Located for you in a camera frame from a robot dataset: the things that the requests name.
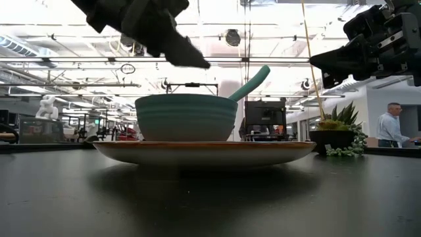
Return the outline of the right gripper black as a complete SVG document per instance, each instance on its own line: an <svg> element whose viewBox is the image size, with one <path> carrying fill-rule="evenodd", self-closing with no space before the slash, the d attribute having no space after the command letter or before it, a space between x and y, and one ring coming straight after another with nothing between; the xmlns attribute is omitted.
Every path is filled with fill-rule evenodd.
<svg viewBox="0 0 421 237"><path fill-rule="evenodd" d="M355 80L410 75L421 86L421 0L384 1L344 25L350 42L309 59L322 71L324 88L340 85L349 75Z"/></svg>

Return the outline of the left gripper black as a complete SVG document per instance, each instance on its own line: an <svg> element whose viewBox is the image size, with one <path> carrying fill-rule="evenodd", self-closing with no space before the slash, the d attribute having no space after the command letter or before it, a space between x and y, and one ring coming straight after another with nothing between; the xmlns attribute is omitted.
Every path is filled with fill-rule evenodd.
<svg viewBox="0 0 421 237"><path fill-rule="evenodd" d="M178 16L189 7L188 0L71 0L85 15L86 22L98 33L105 26L121 32L120 42L136 50L146 47L152 57L164 55L174 66L210 68L203 54L183 37L171 21L135 26L143 15L168 12Z"/></svg>

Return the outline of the teal ceramic bowl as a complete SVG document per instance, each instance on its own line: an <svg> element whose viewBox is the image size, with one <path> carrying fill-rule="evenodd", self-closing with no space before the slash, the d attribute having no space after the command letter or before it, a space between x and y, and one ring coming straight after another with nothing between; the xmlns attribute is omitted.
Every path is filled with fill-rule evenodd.
<svg viewBox="0 0 421 237"><path fill-rule="evenodd" d="M148 142L225 142L238 104L203 94L159 94L135 100L139 129Z"/></svg>

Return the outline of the spoon with teal handle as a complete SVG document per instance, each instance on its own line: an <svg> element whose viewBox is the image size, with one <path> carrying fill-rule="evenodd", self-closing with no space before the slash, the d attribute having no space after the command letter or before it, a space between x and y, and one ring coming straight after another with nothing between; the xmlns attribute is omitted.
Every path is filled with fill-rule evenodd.
<svg viewBox="0 0 421 237"><path fill-rule="evenodd" d="M239 101L243 99L253 90L258 88L266 80L269 74L269 66L262 66L260 70L252 77L252 79L250 79L247 83L245 83L242 87L235 91L231 96L229 96L229 99L231 99L232 101Z"/></svg>

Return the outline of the succulent plant in dark pot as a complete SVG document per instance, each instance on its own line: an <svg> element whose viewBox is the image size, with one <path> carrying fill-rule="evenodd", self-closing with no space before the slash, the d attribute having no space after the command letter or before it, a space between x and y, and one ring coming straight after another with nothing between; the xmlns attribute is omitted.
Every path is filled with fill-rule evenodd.
<svg viewBox="0 0 421 237"><path fill-rule="evenodd" d="M330 114L322 110L322 118L316 124L316 130L310 131L315 150L319 155L333 157L360 157L367 147L367 135L362 125L357 124L358 111L353 102L337 110L337 105Z"/></svg>

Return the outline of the round black ceiling fixture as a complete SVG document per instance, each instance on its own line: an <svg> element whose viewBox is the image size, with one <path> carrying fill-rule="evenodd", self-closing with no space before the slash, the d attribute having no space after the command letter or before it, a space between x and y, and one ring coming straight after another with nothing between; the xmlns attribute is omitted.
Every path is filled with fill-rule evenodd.
<svg viewBox="0 0 421 237"><path fill-rule="evenodd" d="M238 47L241 43L241 37L237 29L228 29L225 35L226 43L231 47Z"/></svg>

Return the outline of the person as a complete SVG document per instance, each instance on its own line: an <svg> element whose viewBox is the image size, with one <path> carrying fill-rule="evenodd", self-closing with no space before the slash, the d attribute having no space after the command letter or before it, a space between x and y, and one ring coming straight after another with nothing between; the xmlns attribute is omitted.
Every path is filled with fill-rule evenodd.
<svg viewBox="0 0 421 237"><path fill-rule="evenodd" d="M407 137L402 135L399 115L402 108L399 103L389 103L387 111L378 117L377 140L379 147L402 148L402 145L410 142L421 142L421 137Z"/></svg>

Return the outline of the black monitor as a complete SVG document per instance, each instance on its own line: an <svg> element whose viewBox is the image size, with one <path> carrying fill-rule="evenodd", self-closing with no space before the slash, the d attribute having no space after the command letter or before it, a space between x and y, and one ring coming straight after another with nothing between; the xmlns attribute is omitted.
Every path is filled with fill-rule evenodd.
<svg viewBox="0 0 421 237"><path fill-rule="evenodd" d="M245 104L245 124L286 125L284 101L247 101Z"/></svg>

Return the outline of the orange ceramic plate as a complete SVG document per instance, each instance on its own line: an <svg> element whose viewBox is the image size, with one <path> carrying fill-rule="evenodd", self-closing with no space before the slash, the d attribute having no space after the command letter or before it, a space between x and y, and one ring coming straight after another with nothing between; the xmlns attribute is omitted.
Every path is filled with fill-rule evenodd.
<svg viewBox="0 0 421 237"><path fill-rule="evenodd" d="M178 167L259 167L307 156L314 142L94 142L108 158L124 163Z"/></svg>

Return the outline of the black aluminium table frame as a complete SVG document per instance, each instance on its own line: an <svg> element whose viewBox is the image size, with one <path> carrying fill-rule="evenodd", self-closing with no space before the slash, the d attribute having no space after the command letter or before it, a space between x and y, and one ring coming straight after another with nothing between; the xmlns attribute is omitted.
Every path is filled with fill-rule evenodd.
<svg viewBox="0 0 421 237"><path fill-rule="evenodd" d="M95 149L92 144L59 143L59 144L8 144L0 142L0 154L29 153L43 151L66 151L75 149ZM421 148L392 148L392 147L366 147L365 154L394 157L410 157L421 159Z"/></svg>

